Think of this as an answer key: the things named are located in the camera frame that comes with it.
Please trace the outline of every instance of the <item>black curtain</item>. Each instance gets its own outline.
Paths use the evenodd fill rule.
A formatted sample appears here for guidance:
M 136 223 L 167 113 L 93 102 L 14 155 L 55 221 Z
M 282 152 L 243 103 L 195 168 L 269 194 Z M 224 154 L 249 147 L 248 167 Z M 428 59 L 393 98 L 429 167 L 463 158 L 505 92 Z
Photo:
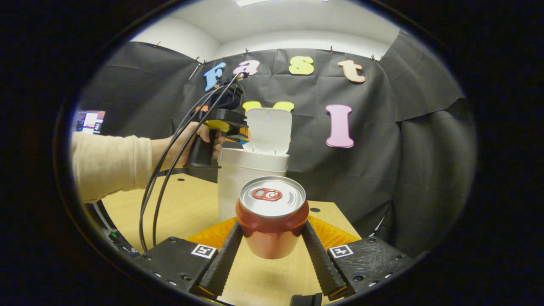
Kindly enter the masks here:
M 310 75 L 291 75 L 289 60 L 309 56 Z M 335 202 L 361 236 L 377 235 L 417 256 L 448 230 L 465 203 L 475 164 L 468 102 L 448 70 L 400 32 L 382 61 L 324 50 L 238 54 L 199 65 L 175 51 L 130 42 L 82 93 L 81 109 L 106 111 L 103 134 L 164 138 L 206 92 L 203 74 L 225 62 L 223 76 L 245 60 L 258 73 L 242 82 L 243 102 L 294 103 L 287 176 L 308 199 Z M 338 62 L 362 65 L 364 83 L 349 81 Z M 329 104 L 350 106 L 352 148 L 331 148 Z M 225 143 L 227 148 L 241 148 Z M 217 181 L 215 170 L 190 170 Z

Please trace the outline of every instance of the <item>pull tab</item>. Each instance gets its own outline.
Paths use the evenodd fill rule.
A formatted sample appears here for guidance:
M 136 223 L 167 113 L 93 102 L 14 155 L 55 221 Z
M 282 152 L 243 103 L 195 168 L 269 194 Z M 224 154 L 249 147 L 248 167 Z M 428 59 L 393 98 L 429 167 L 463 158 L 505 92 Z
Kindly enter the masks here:
M 281 192 L 276 189 L 259 187 L 251 193 L 251 195 L 259 200 L 277 201 L 281 199 Z

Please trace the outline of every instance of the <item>aluminum can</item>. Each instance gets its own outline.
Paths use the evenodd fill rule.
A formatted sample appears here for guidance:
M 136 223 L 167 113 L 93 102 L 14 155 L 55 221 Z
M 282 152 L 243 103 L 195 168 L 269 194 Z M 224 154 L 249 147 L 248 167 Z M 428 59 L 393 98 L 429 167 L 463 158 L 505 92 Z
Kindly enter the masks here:
M 261 176 L 247 182 L 236 203 L 236 215 L 251 251 L 265 259 L 289 255 L 308 219 L 304 188 L 283 176 Z

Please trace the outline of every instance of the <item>black cable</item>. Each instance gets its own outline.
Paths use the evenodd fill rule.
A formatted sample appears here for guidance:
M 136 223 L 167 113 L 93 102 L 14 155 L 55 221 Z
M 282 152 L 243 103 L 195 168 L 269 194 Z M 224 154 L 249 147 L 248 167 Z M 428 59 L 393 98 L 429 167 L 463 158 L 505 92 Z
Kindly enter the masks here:
M 191 135 L 189 135 L 189 137 L 187 137 L 187 140 L 185 140 L 185 143 L 183 144 L 183 146 L 181 147 L 181 150 L 177 154 L 176 159 L 172 162 L 172 165 L 170 166 L 170 169 L 168 170 L 168 173 L 166 174 L 166 177 L 164 178 L 162 188 L 160 189 L 159 198 L 157 199 L 157 206 L 155 206 L 155 214 L 153 216 L 153 246 L 157 245 L 156 244 L 156 242 L 157 242 L 157 239 L 156 239 L 157 238 L 157 220 L 158 220 L 158 216 L 159 216 L 160 202 L 162 201 L 164 190 L 166 189 L 166 184 L 168 183 L 168 180 L 170 179 L 170 175 L 172 174 L 172 171 L 173 171 L 174 167 L 176 166 L 177 162 L 180 160 L 181 155 L 183 154 L 183 151 L 185 150 L 185 148 L 189 144 L 189 141 L 191 140 L 191 138 L 195 135 L 196 131 L 199 129 L 199 127 L 202 125 L 202 123 L 204 121 L 206 121 L 206 118 L 209 116 L 212 109 L 217 105 L 217 103 L 221 100 L 221 98 L 227 92 L 229 87 L 238 79 L 238 76 L 240 74 L 242 74 L 242 73 L 236 74 L 232 78 L 230 83 L 226 86 L 225 90 L 223 90 L 223 92 L 219 95 L 219 97 L 216 99 L 216 101 L 213 103 L 213 105 L 210 106 L 210 108 L 208 109 L 206 114 L 204 114 L 204 116 L 199 121 L 199 123 L 197 124 L 195 129 L 192 131 Z
M 202 99 L 204 99 L 204 102 L 200 105 L 200 107 L 202 107 L 214 93 L 216 93 L 219 89 L 221 89 L 223 87 L 224 86 L 220 86 L 220 87 L 216 88 L 214 91 L 204 95 L 187 112 L 187 114 L 183 117 L 180 124 L 178 125 L 178 128 L 174 132 L 172 140 L 170 141 L 170 143 L 168 144 L 168 146 L 164 150 L 163 154 L 159 158 L 159 161 L 157 162 L 157 165 L 155 166 L 155 169 L 153 170 L 153 172 L 151 174 L 151 177 L 149 179 L 149 182 L 147 183 L 147 187 L 145 189 L 144 196 L 143 196 L 142 203 L 141 203 L 141 207 L 140 207 L 139 235 L 140 235 L 140 243 L 141 243 L 142 248 L 144 249 L 144 252 L 147 252 L 147 245 L 145 243 L 145 235 L 144 235 L 144 212 L 145 212 L 147 203 L 149 201 L 149 197 L 151 196 L 151 191 L 153 190 L 153 186 L 155 185 L 155 181 L 157 179 L 157 174 L 160 172 L 160 168 L 162 167 L 162 165 L 164 163 L 166 155 L 167 155 L 168 151 L 170 150 L 170 148 L 172 147 L 172 145 L 176 142 L 178 137 L 181 135 L 181 133 L 183 133 L 185 128 L 187 128 L 190 121 L 194 118 L 194 116 L 196 116 L 197 112 L 194 112 L 193 115 L 191 116 L 191 118 L 189 118 L 188 120 L 187 120 L 187 116 L 193 111 L 193 109 L 196 108 L 196 106 L 199 104 L 200 101 L 202 101 Z

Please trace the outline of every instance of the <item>white container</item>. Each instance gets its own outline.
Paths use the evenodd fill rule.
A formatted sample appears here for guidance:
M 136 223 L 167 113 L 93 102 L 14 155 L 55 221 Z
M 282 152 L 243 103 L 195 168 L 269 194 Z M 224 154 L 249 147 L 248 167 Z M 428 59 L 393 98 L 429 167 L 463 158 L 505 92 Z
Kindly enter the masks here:
M 245 115 L 250 141 L 244 149 L 222 149 L 218 158 L 220 222 L 236 216 L 236 201 L 245 183 L 260 176 L 285 176 L 287 172 L 291 113 L 279 108 L 252 108 Z

